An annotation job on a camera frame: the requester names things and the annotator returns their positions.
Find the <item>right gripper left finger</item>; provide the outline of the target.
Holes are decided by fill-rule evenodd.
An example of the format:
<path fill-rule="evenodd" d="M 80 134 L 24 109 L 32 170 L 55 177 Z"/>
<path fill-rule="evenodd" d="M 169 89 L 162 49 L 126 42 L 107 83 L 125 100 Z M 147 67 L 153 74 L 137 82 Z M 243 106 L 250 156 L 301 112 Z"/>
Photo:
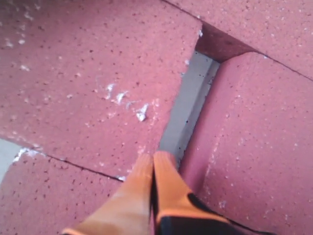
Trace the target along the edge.
<path fill-rule="evenodd" d="M 148 235 L 153 159 L 139 156 L 125 182 L 98 210 L 64 235 Z"/>

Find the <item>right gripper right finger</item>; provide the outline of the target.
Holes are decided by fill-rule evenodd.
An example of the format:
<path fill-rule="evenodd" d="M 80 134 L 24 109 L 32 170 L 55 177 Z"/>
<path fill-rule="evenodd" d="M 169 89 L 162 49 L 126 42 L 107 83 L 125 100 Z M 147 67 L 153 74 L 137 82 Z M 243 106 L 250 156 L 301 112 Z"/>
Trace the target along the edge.
<path fill-rule="evenodd" d="M 204 206 L 176 170 L 168 152 L 154 154 L 157 235 L 243 235 L 225 217 Z"/>

